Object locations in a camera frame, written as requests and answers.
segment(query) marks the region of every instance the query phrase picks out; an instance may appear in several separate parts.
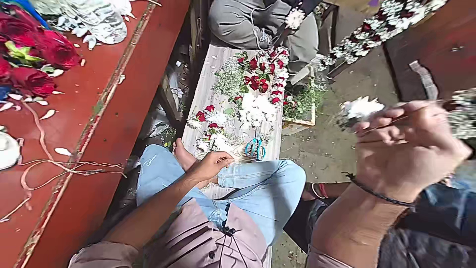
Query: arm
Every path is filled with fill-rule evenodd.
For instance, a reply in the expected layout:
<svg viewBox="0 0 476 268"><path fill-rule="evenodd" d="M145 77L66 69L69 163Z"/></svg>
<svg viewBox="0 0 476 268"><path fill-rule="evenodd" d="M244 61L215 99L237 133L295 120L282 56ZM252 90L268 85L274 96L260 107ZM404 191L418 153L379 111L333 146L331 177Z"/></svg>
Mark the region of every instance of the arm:
<svg viewBox="0 0 476 268"><path fill-rule="evenodd" d="M403 115L409 125L390 125ZM403 202L413 202L470 153L452 137L446 112L428 102L383 111L357 126L357 136L357 181ZM351 184L319 217L311 244L352 267L375 267L383 236L404 210Z"/></svg>
<svg viewBox="0 0 476 268"><path fill-rule="evenodd" d="M211 179L233 158L224 152L211 152L182 178L156 193L116 225L103 241L142 248L167 221L179 201L199 182Z"/></svg>

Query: black bracelet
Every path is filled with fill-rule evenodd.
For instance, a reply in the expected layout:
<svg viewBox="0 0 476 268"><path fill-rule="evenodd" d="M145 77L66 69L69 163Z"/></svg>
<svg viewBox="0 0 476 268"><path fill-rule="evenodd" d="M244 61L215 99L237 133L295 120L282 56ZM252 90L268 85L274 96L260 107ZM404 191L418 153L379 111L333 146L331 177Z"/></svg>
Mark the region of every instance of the black bracelet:
<svg viewBox="0 0 476 268"><path fill-rule="evenodd" d="M380 199L383 199L387 202L390 202L394 205L398 205L398 206L406 206L406 207L409 207L412 209L412 211L415 210L415 205L416 205L416 202L412 202L412 203L407 203L407 202L402 202L402 201L398 201L398 200L395 200L395 199L392 199L390 197L386 197L384 196L383 194L379 194L379 193L376 193L374 192L372 189L368 188L367 186L361 184L360 182L358 182L356 180L356 177L353 175L353 176L347 176L351 182L353 182L355 185L357 185L358 187L360 187L362 190L366 191L367 193L373 195L373 196L376 196Z"/></svg>

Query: gray pants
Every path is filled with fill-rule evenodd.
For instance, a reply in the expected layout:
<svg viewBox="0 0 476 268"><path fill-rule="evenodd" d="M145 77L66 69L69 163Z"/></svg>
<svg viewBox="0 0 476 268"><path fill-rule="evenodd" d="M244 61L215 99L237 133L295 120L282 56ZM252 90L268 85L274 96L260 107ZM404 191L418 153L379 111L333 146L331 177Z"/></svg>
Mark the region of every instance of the gray pants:
<svg viewBox="0 0 476 268"><path fill-rule="evenodd" d="M215 0L210 8L209 24L212 33L222 41L239 49L258 49L253 31L261 29L275 37L291 7L281 0ZM313 14L298 31L284 40L289 49L289 73L295 74L317 54L318 32Z"/></svg>

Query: light blue jeans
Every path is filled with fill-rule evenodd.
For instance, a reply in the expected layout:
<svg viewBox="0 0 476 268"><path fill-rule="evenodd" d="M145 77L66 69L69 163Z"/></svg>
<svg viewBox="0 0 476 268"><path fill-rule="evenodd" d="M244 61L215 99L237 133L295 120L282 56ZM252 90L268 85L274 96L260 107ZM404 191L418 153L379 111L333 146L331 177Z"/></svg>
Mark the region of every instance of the light blue jeans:
<svg viewBox="0 0 476 268"><path fill-rule="evenodd" d="M166 148L155 144L145 149L140 162L137 205L185 173ZM305 182L304 170L290 160L231 165L218 174L220 186L239 189L226 200L211 200L195 187L177 206L195 198L207 218L221 230L227 208L233 203L248 213L271 245L298 206Z"/></svg>

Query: black cord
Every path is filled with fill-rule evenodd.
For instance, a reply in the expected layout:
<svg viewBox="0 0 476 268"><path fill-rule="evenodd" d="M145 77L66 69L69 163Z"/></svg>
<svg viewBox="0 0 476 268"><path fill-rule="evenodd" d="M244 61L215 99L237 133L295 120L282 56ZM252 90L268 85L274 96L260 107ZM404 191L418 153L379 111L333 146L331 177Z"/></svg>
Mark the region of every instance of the black cord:
<svg viewBox="0 0 476 268"><path fill-rule="evenodd" d="M223 240L223 245L222 245L222 247L221 247L220 260L219 260L220 266L219 266L219 268L221 268L221 257L223 256L223 248L225 247L225 241L227 240L226 237L231 237L232 240L235 241L235 245L237 245L238 253L240 254L241 258L243 259L243 263L245 264L245 267L248 268L248 265L246 264L246 261L245 261L245 257L243 257L243 254L241 254L241 250L239 250L238 243L237 243L235 237L233 236L237 231L236 231L234 228L230 229L229 227L224 227L224 228L222 229L222 231L223 231L223 233L225 234L225 235L223 236L223 237L225 237L225 239Z"/></svg>
<svg viewBox="0 0 476 268"><path fill-rule="evenodd" d="M369 187L363 185L362 183L358 182L356 180L356 177L355 175L350 175L349 173L347 173L346 177L348 177L350 179L351 182L353 182L355 185L357 185L358 187L360 187L362 190L366 191L367 193L373 195L373 196L376 196L380 199L383 199L387 202L390 202L394 205L397 205L397 206L406 206L406 207L409 207L410 209L412 209L412 211L415 210L415 205L416 205L416 202L412 202L412 203L407 203L407 202L402 202L402 201L398 201L398 200L395 200L393 198L390 198L390 197L387 197L383 194L379 194L379 193L376 193L374 192L372 189L370 189Z"/></svg>

